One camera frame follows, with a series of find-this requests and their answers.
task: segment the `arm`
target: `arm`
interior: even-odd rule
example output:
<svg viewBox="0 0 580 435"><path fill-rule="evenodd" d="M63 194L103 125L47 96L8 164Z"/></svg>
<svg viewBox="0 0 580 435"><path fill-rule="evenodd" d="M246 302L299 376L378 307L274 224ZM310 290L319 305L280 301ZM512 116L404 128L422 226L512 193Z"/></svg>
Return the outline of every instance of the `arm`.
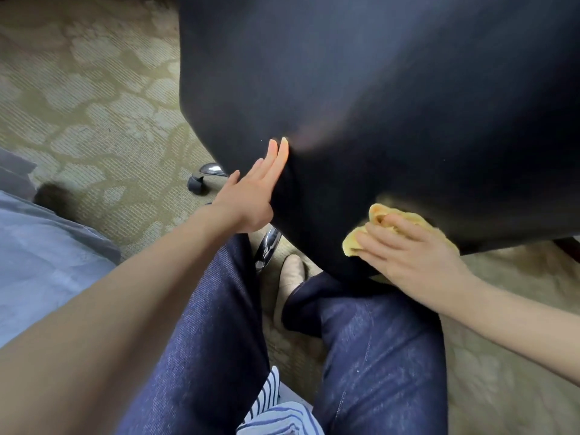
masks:
<svg viewBox="0 0 580 435"><path fill-rule="evenodd" d="M270 141L214 204L28 328L0 350L3 433L109 433L151 373L209 262L236 232L272 219L288 157Z"/></svg>
<svg viewBox="0 0 580 435"><path fill-rule="evenodd" d="M386 219L405 236L367 224L360 258L418 302L580 386L580 316L489 285L436 235Z"/></svg>

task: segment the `person's left arm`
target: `person's left arm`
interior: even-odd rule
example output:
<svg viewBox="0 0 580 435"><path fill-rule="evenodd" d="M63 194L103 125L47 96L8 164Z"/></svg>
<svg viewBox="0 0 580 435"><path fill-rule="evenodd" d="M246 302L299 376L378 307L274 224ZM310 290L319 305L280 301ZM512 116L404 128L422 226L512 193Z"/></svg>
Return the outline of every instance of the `person's left arm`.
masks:
<svg viewBox="0 0 580 435"><path fill-rule="evenodd" d="M6 434L109 433L163 352L193 290L234 233L272 219L272 190L288 144L214 203L0 349L0 426Z"/></svg>

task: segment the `finger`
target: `finger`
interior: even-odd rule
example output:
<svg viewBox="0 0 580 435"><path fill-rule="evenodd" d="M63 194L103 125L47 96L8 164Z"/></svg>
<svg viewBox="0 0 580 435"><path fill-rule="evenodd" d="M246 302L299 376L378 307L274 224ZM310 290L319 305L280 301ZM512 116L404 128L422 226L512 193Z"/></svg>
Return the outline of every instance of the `finger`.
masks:
<svg viewBox="0 0 580 435"><path fill-rule="evenodd" d="M366 231L373 238L393 249L408 249L412 245L412 240L393 232L389 228L367 223Z"/></svg>
<svg viewBox="0 0 580 435"><path fill-rule="evenodd" d="M240 170L236 169L230 176L227 178L226 183L222 186L221 189L229 188L230 186L235 185L240 178Z"/></svg>
<svg viewBox="0 0 580 435"><path fill-rule="evenodd" d="M280 147L278 150L278 155L276 156L276 160L272 164L270 170L266 173L266 176L263 179L263 182L266 186L270 189L274 189L276 182L280 178L280 174L284 170L286 166L286 162L288 161L288 154L290 151L290 147L288 146L288 140L286 137L282 138L280 142Z"/></svg>
<svg viewBox="0 0 580 435"><path fill-rule="evenodd" d="M246 177L251 178L258 169L260 169L260 166L262 165L262 163L264 162L264 159L262 157L260 157L258 160L256 160L252 166L252 168L250 169L250 171L248 171L248 173L246 174Z"/></svg>
<svg viewBox="0 0 580 435"><path fill-rule="evenodd" d="M365 250L359 250L357 256L381 273L385 271L386 260L375 256L372 253L366 252Z"/></svg>
<svg viewBox="0 0 580 435"><path fill-rule="evenodd" d="M262 164L258 168L256 175L253 176L252 178L257 179L257 180L262 180L264 178L264 176L267 174L267 172L270 170L270 168L272 167L272 164L276 160L277 155L278 155L278 144L276 143L276 140L271 138L270 143L268 145L268 153L266 154L264 161L262 162Z"/></svg>
<svg viewBox="0 0 580 435"><path fill-rule="evenodd" d="M394 249L382 244L367 233L359 232L355 234L355 237L363 251L372 253L382 259L388 259L393 256L393 253L396 253Z"/></svg>
<svg viewBox="0 0 580 435"><path fill-rule="evenodd" d="M411 223L400 215L390 214L383 219L383 225L396 227L400 233L412 240L426 241L430 238L429 232L421 226Z"/></svg>

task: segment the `pant leg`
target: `pant leg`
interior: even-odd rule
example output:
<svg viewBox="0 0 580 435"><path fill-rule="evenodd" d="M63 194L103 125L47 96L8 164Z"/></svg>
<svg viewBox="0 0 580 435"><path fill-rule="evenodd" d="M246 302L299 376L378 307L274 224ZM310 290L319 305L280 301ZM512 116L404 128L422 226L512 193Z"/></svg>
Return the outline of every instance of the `pant leg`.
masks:
<svg viewBox="0 0 580 435"><path fill-rule="evenodd" d="M314 402L325 433L447 433L436 313L393 287L346 286L328 274L310 278L286 305L284 325L321 336L329 350Z"/></svg>
<svg viewBox="0 0 580 435"><path fill-rule="evenodd" d="M122 434L231 434L270 372L247 235L207 268Z"/></svg>

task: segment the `hand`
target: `hand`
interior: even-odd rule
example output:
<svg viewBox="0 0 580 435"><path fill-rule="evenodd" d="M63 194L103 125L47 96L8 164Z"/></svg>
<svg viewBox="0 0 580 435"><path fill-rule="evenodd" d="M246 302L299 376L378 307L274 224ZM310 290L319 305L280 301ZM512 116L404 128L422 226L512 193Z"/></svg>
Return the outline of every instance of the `hand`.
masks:
<svg viewBox="0 0 580 435"><path fill-rule="evenodd" d="M402 235L368 223L357 255L416 301L449 315L457 295L481 282L436 234L395 214L383 222Z"/></svg>
<svg viewBox="0 0 580 435"><path fill-rule="evenodd" d="M212 205L227 207L233 216L239 217L238 233L255 232L272 221L272 190L287 160L286 138L282 138L279 148L276 140L270 140L266 158L258 159L239 182L240 171L233 172L218 192Z"/></svg>

